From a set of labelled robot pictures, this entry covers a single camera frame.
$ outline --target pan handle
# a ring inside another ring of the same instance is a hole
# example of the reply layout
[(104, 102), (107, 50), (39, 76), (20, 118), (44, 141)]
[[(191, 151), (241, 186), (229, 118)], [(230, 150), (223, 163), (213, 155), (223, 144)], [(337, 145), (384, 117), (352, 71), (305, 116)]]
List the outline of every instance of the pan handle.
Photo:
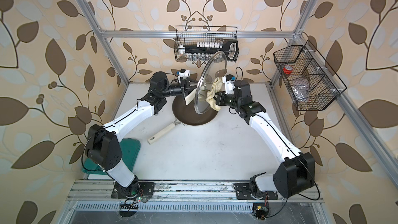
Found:
[(163, 128), (160, 132), (156, 133), (154, 136), (150, 137), (147, 139), (149, 144), (153, 144), (154, 142), (158, 141), (159, 138), (163, 137), (164, 135), (166, 135), (166, 133), (170, 132), (174, 127), (176, 127), (176, 125), (180, 124), (181, 122), (173, 122), (171, 124), (169, 124), (168, 126), (166, 126), (165, 128)]

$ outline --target leaf wallpaper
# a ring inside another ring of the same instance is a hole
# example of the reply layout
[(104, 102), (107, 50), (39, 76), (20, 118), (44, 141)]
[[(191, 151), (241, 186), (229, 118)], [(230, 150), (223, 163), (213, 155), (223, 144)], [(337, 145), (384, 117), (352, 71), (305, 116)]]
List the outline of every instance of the leaf wallpaper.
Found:
[[(122, 31), (175, 31), (176, 25), (183, 25), (186, 30), (193, 25), (202, 26), (204, 30), (211, 26), (236, 26), (238, 30), (248, 31), (293, 30), (306, 3), (306, 0), (87, 1), (103, 29)], [(238, 61), (229, 64), (229, 71), (232, 73), (236, 66), (240, 66), (244, 69), (244, 78), (250, 82), (269, 81), (276, 69), (272, 53), (285, 47), (287, 41), (283, 38), (240, 39)], [(201, 75), (202, 66), (206, 64), (175, 61), (171, 38), (110, 38), (109, 42), (131, 82), (145, 82), (157, 71), (172, 73), (181, 68)], [(111, 67), (108, 74), (117, 77)]]
[[(398, 0), (319, 0), (303, 32), (396, 157), (397, 9)], [(395, 223), (398, 192), (338, 103), (322, 112), (297, 111), (282, 80), (275, 88), (296, 145), (316, 160), (334, 221)], [(377, 192), (371, 201), (369, 192)]]
[(56, 220), (83, 175), (88, 128), (111, 120), (125, 88), (76, 6), (0, 0), (1, 195), (14, 199), (4, 223)]

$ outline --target cloth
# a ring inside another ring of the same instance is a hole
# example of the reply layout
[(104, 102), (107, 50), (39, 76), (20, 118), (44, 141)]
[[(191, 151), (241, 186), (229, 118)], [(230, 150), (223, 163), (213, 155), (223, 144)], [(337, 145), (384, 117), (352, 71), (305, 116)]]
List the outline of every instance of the cloth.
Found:
[(214, 95), (221, 91), (222, 85), (222, 79), (220, 77), (216, 77), (214, 78), (213, 85), (211, 86), (211, 91), (207, 92), (206, 102), (208, 102), (210, 104), (210, 107), (216, 111), (220, 111), (221, 107), (216, 105)]

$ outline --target wire basket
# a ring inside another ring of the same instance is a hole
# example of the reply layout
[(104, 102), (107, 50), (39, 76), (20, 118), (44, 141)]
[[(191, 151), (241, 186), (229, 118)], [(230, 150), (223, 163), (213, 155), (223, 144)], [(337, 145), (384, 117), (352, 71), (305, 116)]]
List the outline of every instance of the wire basket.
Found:
[(206, 62), (221, 50), (225, 53), (227, 62), (236, 62), (239, 54), (237, 31), (237, 27), (227, 26), (176, 26), (176, 61)]
[[(325, 65), (319, 65), (311, 52), (314, 46), (291, 45), (274, 52), (275, 65), (298, 111), (325, 110), (344, 90), (344, 82), (336, 74), (330, 64), (325, 60)], [(336, 85), (326, 75), (328, 69), (336, 75), (341, 85)]]

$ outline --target frying pan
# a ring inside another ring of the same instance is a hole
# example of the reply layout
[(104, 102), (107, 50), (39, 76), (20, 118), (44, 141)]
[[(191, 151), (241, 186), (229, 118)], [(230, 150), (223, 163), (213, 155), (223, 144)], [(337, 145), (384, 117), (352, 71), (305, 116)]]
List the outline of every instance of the frying pan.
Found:
[(176, 96), (173, 100), (172, 106), (173, 114), (176, 120), (163, 128), (160, 132), (147, 139), (149, 144), (153, 144), (158, 141), (159, 138), (163, 137), (166, 133), (170, 132), (178, 124), (186, 124), (189, 126), (200, 126), (210, 122), (217, 115), (217, 111), (209, 109), (203, 114), (197, 114), (195, 112), (194, 104), (186, 105), (185, 99), (182, 95)]

